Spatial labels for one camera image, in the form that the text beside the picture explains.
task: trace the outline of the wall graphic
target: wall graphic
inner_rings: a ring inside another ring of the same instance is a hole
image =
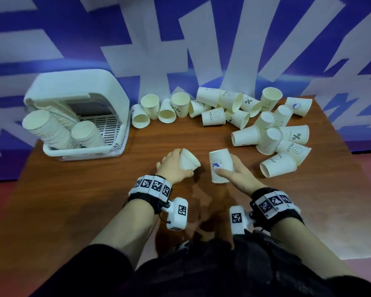
[[[136,103],[198,86],[314,94],[351,150],[371,149],[371,0],[0,0],[0,179],[35,138],[38,73],[111,71]]]

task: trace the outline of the hand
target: hand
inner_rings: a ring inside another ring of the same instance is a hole
[[[266,187],[254,177],[252,172],[245,167],[236,155],[231,154],[231,158],[234,164],[234,171],[215,168],[214,171],[218,176],[228,179],[238,190],[249,197],[258,189]]]
[[[175,149],[164,156],[162,162],[157,162],[155,175],[165,177],[171,184],[179,183],[184,178],[194,175],[191,170],[180,169],[180,152],[181,149]]]

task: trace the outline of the overturned paper cup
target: overturned paper cup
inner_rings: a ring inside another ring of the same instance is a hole
[[[257,145],[260,141],[260,132],[256,126],[250,126],[231,133],[232,144],[235,147]]]
[[[254,122],[254,125],[258,128],[260,134],[262,134],[265,130],[272,128],[274,122],[275,115],[272,112],[262,112]]]
[[[132,111],[132,125],[135,128],[144,128],[150,124],[150,117],[145,112],[143,106],[135,104],[131,108]]]
[[[191,100],[188,105],[188,113],[191,118],[201,115],[203,112],[211,110],[212,106],[199,102],[197,100]]]
[[[176,119],[176,112],[172,108],[170,99],[164,99],[161,104],[161,109],[158,113],[158,119],[166,124],[173,123]]]
[[[278,153],[260,163],[262,174],[269,178],[297,170],[295,160],[286,152]]]
[[[272,127],[279,128],[287,125],[288,121],[290,121],[293,111],[287,106],[279,105],[273,114],[275,115],[275,122],[273,123]]]
[[[188,115],[189,94],[176,93],[172,96],[172,107],[179,118],[185,118]]]
[[[196,100],[204,104],[217,107],[218,99],[220,98],[221,90],[212,89],[209,87],[200,87],[197,92]]]
[[[261,111],[261,108],[262,108],[261,101],[254,99],[248,96],[247,94],[243,95],[241,109],[246,112],[249,112],[251,118],[255,117]]]
[[[271,111],[282,97],[283,94],[279,89],[274,87],[266,87],[265,89],[262,90],[261,111],[262,112]]]
[[[283,133],[283,139],[305,145],[309,139],[308,125],[280,127]]]
[[[224,109],[219,107],[203,112],[202,122],[204,126],[224,125],[226,123]]]
[[[140,104],[143,106],[145,112],[152,120],[158,119],[159,98],[156,94],[145,95],[140,100]]]
[[[218,104],[225,109],[229,109],[232,112],[236,112],[238,109],[241,108],[242,101],[243,101],[242,93],[223,91],[220,96],[220,99],[218,100]]]
[[[289,154],[296,161],[297,166],[302,164],[304,159],[307,157],[311,148],[305,147],[303,145],[290,142],[288,140],[282,140],[280,144],[276,147],[276,152],[285,152]]]
[[[277,145],[283,137],[282,132],[276,128],[270,128],[261,134],[260,142],[257,145],[257,151],[264,155],[271,155],[275,152]]]
[[[299,116],[305,117],[312,105],[312,99],[287,98],[285,106]]]
[[[230,122],[232,125],[238,127],[239,129],[243,129],[250,119],[250,114],[248,112],[244,112],[243,110],[232,112],[231,110],[227,109],[225,115],[226,121]]]
[[[220,150],[210,152],[209,160],[210,160],[210,171],[212,173],[212,182],[213,183],[229,182],[228,179],[218,176],[214,172],[214,169],[216,168],[227,169],[230,171],[234,170],[234,164],[232,162],[232,158],[228,152],[228,149],[220,149]]]
[[[180,153],[180,168],[183,170],[195,170],[200,167],[199,160],[187,149],[183,149]]]

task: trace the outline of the black sleeve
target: black sleeve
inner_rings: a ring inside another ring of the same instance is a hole
[[[337,276],[327,279],[327,286],[336,296],[371,296],[371,282],[354,276]]]
[[[111,296],[132,272],[132,265],[120,251],[107,245],[89,245],[30,296]]]

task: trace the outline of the person's right hand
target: person's right hand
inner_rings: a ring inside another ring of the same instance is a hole
[[[214,171],[218,176],[228,179],[238,190],[249,197],[258,189],[265,188],[266,185],[257,180],[248,168],[236,156],[231,154],[234,164],[234,171],[215,168]]]

